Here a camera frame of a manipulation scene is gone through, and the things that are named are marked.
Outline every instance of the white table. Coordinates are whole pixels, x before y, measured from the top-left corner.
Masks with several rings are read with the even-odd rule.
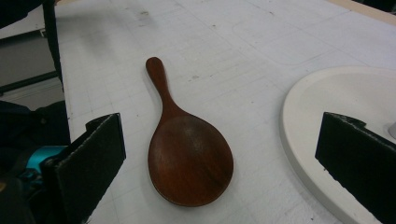
[[[292,170],[278,132],[283,100],[329,67],[396,69],[396,27],[324,0],[78,0],[57,7],[73,139],[120,112],[127,160],[91,223],[340,223]],[[230,186],[185,208],[152,187],[147,155],[161,100],[145,70],[163,60],[175,101],[217,127]]]

